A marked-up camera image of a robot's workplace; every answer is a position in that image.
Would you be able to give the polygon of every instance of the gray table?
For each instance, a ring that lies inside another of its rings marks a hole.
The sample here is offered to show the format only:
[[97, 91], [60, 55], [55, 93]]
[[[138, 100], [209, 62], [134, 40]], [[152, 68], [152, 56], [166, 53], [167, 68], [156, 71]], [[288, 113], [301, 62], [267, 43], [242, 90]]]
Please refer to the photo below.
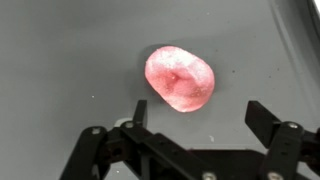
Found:
[[[244, 125], [248, 100], [316, 130], [319, 56], [290, 2], [1, 1], [0, 179], [58, 179], [79, 133], [111, 129], [138, 99], [149, 101], [149, 130], [185, 148], [264, 152]], [[174, 111], [145, 81], [144, 61], [167, 44], [215, 72], [214, 95], [197, 112]], [[134, 179], [122, 164], [110, 173]]]

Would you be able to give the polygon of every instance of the translucent pink blob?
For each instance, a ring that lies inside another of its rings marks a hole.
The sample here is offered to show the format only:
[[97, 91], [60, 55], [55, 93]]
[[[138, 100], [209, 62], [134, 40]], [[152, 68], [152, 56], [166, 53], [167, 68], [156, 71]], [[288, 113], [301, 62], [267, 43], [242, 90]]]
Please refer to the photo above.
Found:
[[210, 99], [215, 85], [208, 64], [173, 46], [162, 47], [151, 54], [145, 76], [153, 89], [179, 112], [201, 108]]

